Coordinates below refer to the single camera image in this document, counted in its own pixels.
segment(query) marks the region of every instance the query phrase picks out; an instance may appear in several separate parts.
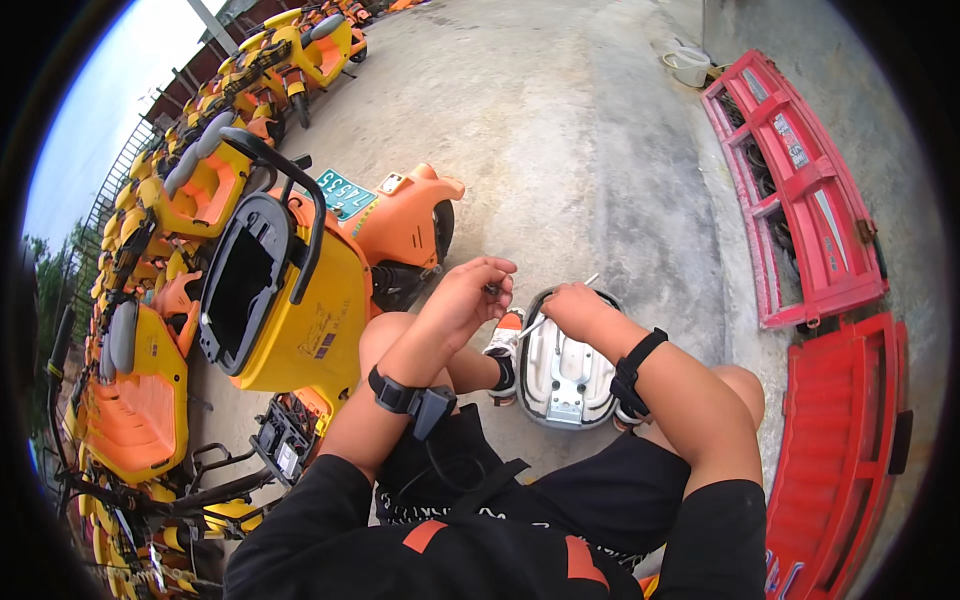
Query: orange stripe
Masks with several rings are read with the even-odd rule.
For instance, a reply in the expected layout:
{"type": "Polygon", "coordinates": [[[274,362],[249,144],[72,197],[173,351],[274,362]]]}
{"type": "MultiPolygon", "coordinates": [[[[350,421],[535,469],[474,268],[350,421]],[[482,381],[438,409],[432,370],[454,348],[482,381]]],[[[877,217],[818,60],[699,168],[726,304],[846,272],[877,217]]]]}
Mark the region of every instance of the orange stripe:
{"type": "Polygon", "coordinates": [[[446,523],[441,523],[431,518],[414,527],[413,531],[403,539],[403,545],[415,552],[423,554],[423,550],[426,550],[426,544],[430,543],[437,532],[445,527],[446,523]]]}
{"type": "Polygon", "coordinates": [[[610,584],[603,572],[593,565],[593,557],[587,543],[573,536],[566,537],[566,578],[598,581],[610,591],[610,584]]]}

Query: license plate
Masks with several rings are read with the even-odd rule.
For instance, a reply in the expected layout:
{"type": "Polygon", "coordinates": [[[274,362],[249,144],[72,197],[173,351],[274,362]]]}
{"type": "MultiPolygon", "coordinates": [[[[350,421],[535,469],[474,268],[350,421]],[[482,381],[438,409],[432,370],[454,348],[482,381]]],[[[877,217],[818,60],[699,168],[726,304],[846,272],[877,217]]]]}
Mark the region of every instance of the license plate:
{"type": "Polygon", "coordinates": [[[330,209],[340,209],[340,213],[337,214],[339,221],[346,221],[376,198],[376,194],[369,189],[360,187],[333,169],[324,171],[324,174],[317,179],[317,183],[324,192],[326,206],[330,209]]]}

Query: person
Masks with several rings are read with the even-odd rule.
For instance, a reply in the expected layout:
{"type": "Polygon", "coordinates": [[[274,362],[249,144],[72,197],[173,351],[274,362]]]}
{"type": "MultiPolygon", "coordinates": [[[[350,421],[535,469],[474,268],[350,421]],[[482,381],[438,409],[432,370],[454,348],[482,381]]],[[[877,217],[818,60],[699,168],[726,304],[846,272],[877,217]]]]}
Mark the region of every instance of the person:
{"type": "MultiPolygon", "coordinates": [[[[361,372],[509,399],[515,272],[476,258],[451,269],[418,315],[376,317],[361,372]],[[487,350],[468,348],[492,319],[487,350]]],[[[614,364],[650,335],[583,283],[556,288],[542,312],[614,364]]],[[[363,381],[298,484],[230,558],[226,598],[640,598],[633,565],[665,542],[654,598],[762,597],[759,381],[669,342],[636,375],[652,423],[526,486],[514,478],[523,464],[484,440],[475,404],[419,442],[411,419],[379,406],[363,381]],[[385,524],[368,527],[374,482],[385,524]]]]}

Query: gray seat cushion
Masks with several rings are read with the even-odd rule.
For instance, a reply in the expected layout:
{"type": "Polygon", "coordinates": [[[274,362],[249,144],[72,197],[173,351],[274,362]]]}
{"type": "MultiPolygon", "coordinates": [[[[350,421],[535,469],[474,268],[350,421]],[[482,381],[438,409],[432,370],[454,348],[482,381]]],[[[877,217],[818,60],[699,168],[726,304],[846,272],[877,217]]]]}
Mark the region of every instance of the gray seat cushion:
{"type": "Polygon", "coordinates": [[[213,154],[213,151],[215,151],[217,146],[223,141],[220,138],[220,129],[233,125],[234,119],[236,119],[236,117],[229,110],[213,117],[210,124],[206,126],[204,134],[201,135],[200,139],[194,144],[194,147],[197,149],[197,158],[203,160],[213,154]]]}
{"type": "Polygon", "coordinates": [[[110,360],[113,361],[113,367],[124,375],[133,372],[137,306],[138,302],[135,300],[120,304],[113,311],[113,319],[110,321],[110,360]]]}
{"type": "Polygon", "coordinates": [[[177,190],[190,181],[190,177],[193,176],[193,172],[197,169],[197,164],[199,163],[200,159],[197,157],[197,142],[194,142],[190,144],[189,148],[183,151],[180,162],[177,163],[174,170],[171,171],[167,179],[164,180],[163,190],[167,193],[167,196],[173,198],[177,190]]]}
{"type": "Polygon", "coordinates": [[[323,21],[317,23],[317,26],[310,30],[310,39],[317,41],[332,34],[344,22],[342,14],[332,14],[323,21]]]}
{"type": "Polygon", "coordinates": [[[104,347],[100,350],[100,377],[106,381],[113,381],[117,370],[110,359],[110,332],[104,334],[104,347]]]}

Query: pole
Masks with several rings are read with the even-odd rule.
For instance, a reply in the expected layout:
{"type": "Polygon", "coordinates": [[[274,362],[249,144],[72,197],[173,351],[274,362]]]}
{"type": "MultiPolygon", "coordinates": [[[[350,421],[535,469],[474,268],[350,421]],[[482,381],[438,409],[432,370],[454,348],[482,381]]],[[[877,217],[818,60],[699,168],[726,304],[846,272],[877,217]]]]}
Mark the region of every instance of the pole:
{"type": "Polygon", "coordinates": [[[237,42],[233,41],[233,38],[230,37],[230,34],[227,33],[227,30],[224,29],[224,26],[220,24],[220,21],[217,20],[217,17],[207,9],[204,5],[203,0],[186,0],[197,16],[204,22],[206,28],[210,30],[214,37],[217,38],[217,41],[220,42],[220,46],[228,54],[233,54],[239,47],[237,42]]]}

